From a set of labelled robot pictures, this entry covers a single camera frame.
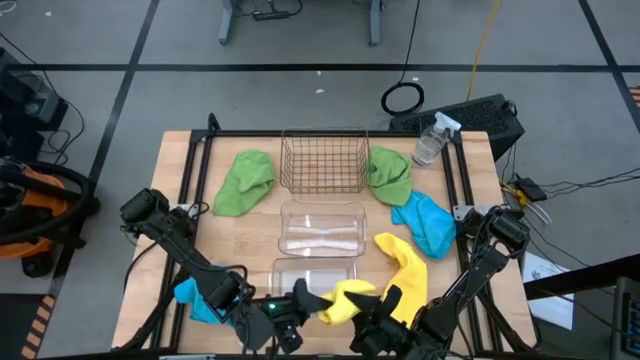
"wooden table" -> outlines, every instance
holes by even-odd
[[[164,193],[172,202],[178,199],[189,137],[189,131],[166,132],[158,155],[151,186]],[[476,204],[501,204],[502,195],[486,133],[463,133],[463,139]],[[369,139],[370,145],[381,145],[405,154],[410,154],[414,150],[415,142],[415,138],[371,137]],[[281,139],[278,137],[214,138],[204,200],[212,204],[235,155],[248,148],[259,149],[270,154],[274,160],[276,174],[279,174],[280,144]],[[453,147],[450,152],[455,159]],[[199,159],[199,153],[196,153],[194,169],[198,169]],[[457,193],[462,194],[456,161],[453,161],[452,167]],[[189,192],[191,197],[195,192],[196,177],[197,171],[194,171]],[[412,178],[416,190],[429,195],[442,208],[450,208],[441,160],[436,160],[427,168],[414,168]],[[268,277],[273,261],[276,258],[285,257],[277,246],[280,236],[280,207],[283,202],[292,198],[294,196],[281,187],[276,180],[276,185],[271,192],[244,216],[232,218],[213,216],[211,213],[203,215],[200,218],[196,247],[212,263],[244,264],[249,270],[249,282],[257,288],[257,296],[265,295],[269,292]],[[309,200],[298,196],[295,199]],[[356,258],[358,277],[370,281],[382,291],[397,271],[397,264],[378,249],[373,242],[373,236],[381,232],[391,232],[413,243],[410,231],[406,226],[391,224],[391,207],[377,201],[369,189],[352,196],[340,196],[340,200],[355,200],[365,207],[368,245],[365,253]],[[135,255],[150,243],[150,240],[141,238]],[[441,296],[460,275],[456,247],[452,246],[446,258],[440,261],[427,259],[417,246],[414,248],[427,263],[428,299]],[[130,339],[156,304],[166,258],[166,253],[157,247],[145,255],[132,271],[122,302],[113,346],[121,345]],[[491,285],[498,308],[522,339],[529,345],[533,345],[536,337],[518,264],[515,261],[510,262],[505,270],[495,275]],[[174,308],[171,306],[166,315],[163,345],[168,344]],[[490,348],[486,314],[482,306],[479,306],[478,312],[483,344],[485,348]],[[470,336],[466,314],[465,311],[461,316],[461,322],[466,328],[467,335]],[[352,354],[349,350],[349,343],[353,338],[353,326],[350,322],[329,327],[319,320],[310,320],[299,331],[304,338],[304,344],[296,354]],[[185,316],[179,345],[181,353],[239,353],[240,350],[240,342],[231,327],[208,325]],[[467,353],[459,334],[454,337],[452,350]]]

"clear spray bottle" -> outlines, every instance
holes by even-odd
[[[451,140],[454,131],[460,130],[460,123],[447,115],[437,112],[435,117],[436,123],[424,129],[418,139],[416,151],[411,155],[418,166],[431,164]]]

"blue microfiber cloth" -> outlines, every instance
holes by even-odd
[[[440,208],[430,197],[411,191],[409,201],[404,206],[391,209],[391,222],[395,225],[407,225],[411,237],[427,256],[442,259],[447,255],[456,228],[453,216]]]
[[[189,277],[176,286],[173,290],[173,296],[180,304],[192,304],[191,315],[189,316],[191,320],[207,324],[220,324],[218,318],[211,312],[211,309],[205,304],[204,298],[198,292],[198,286],[194,278]]]

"concrete floor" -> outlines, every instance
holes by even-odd
[[[255,1],[260,8],[266,6],[263,0]],[[403,62],[414,0],[387,1],[382,43],[375,48],[367,45],[366,4],[302,1],[302,13],[288,20],[236,19],[226,47],[216,39],[221,4],[209,0],[19,1],[13,12],[0,17],[0,31],[43,64]],[[277,2],[282,8],[296,7],[292,0]],[[422,1],[410,62],[471,64],[492,3]],[[136,55],[145,16],[156,4],[157,11],[149,17],[150,32],[142,38],[141,54]],[[640,65],[636,26],[640,2],[589,0],[588,4],[615,61]],[[243,7],[251,9],[252,4],[245,1]],[[0,46],[26,62],[3,41]],[[607,65],[578,0],[505,1],[481,62]],[[133,246],[118,230],[117,209],[149,185],[164,131],[203,128],[209,112],[217,115],[225,129],[385,129],[389,116],[380,108],[379,98],[400,75],[394,71],[323,71],[321,76],[315,71],[132,72],[127,66],[118,70],[49,72],[58,92],[80,108],[87,121],[84,135],[69,150],[68,165],[99,175],[97,195],[103,208],[85,224],[82,236],[89,243],[72,258],[41,357],[109,349],[123,277],[133,253]],[[469,81],[467,72],[408,73],[412,77],[418,77],[425,89],[424,109],[464,100]],[[624,79],[629,86],[640,85],[638,73],[625,73]],[[325,92],[316,94],[317,89]],[[640,135],[611,73],[532,73],[526,67],[479,73],[473,96],[494,93],[517,103],[518,117],[527,131],[518,142],[519,174],[540,183],[586,181],[640,166]],[[117,100],[118,95],[124,103]],[[410,96],[398,94],[392,101],[401,107],[412,102]],[[75,133],[78,120],[70,112],[62,127]],[[104,164],[97,166],[98,146],[103,135],[111,132]],[[145,140],[136,136],[141,132]],[[503,165],[504,158],[497,163],[498,169]],[[633,219],[640,215],[640,202],[636,194],[637,183],[628,182],[557,197],[543,204],[553,225],[534,224],[549,242],[585,263],[637,253],[640,244],[635,241]],[[581,267],[538,237],[534,241],[558,264]],[[539,254],[536,249],[530,251]],[[48,290],[50,278],[28,279],[20,275],[18,266],[0,264],[1,292]],[[612,301],[607,295],[586,292],[577,299],[610,318]],[[541,323],[543,349],[606,358],[607,327],[580,309],[574,324],[575,330],[568,332]]]

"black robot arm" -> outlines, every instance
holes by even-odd
[[[458,315],[493,275],[504,269],[509,260],[522,254],[529,239],[529,229],[498,207],[489,210],[485,216],[471,210],[461,228],[474,239],[472,265],[442,297],[420,308],[410,328],[390,316],[402,296],[399,288],[392,287],[384,301],[346,294],[363,311],[354,319],[356,336],[351,344],[354,352],[371,357],[382,351],[395,351],[401,358],[411,360],[426,359],[433,354],[444,355],[443,351],[456,329]],[[500,251],[498,244],[503,244],[507,253]],[[489,313],[501,318],[502,321],[497,323],[513,349],[530,351],[495,306],[490,301],[487,303],[492,306]]]
[[[144,189],[120,208],[123,230],[134,236],[144,234],[156,241],[181,265],[171,292],[164,294],[134,339],[123,349],[142,346],[150,329],[161,321],[172,290],[188,276],[194,278],[198,292],[221,323],[231,322],[243,345],[259,350],[275,335],[279,347],[289,354],[302,345],[296,327],[304,325],[310,314],[327,309],[331,302],[310,294],[303,279],[293,291],[281,297],[253,299],[255,287],[247,282],[242,265],[215,266],[193,246],[196,222],[181,208],[169,209],[169,201],[157,190]],[[240,269],[241,276],[234,271]]]

